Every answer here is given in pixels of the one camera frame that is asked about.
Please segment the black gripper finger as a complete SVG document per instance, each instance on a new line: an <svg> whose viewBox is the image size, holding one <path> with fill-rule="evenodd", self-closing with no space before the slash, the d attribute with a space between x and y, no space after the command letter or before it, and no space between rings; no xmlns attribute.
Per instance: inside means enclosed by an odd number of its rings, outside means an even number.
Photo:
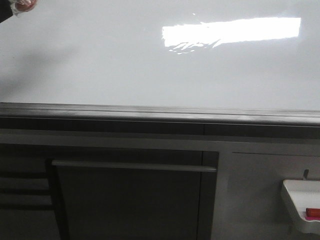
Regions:
<svg viewBox="0 0 320 240"><path fill-rule="evenodd" d="M13 16L11 3L9 0L0 0L0 23Z"/></svg>

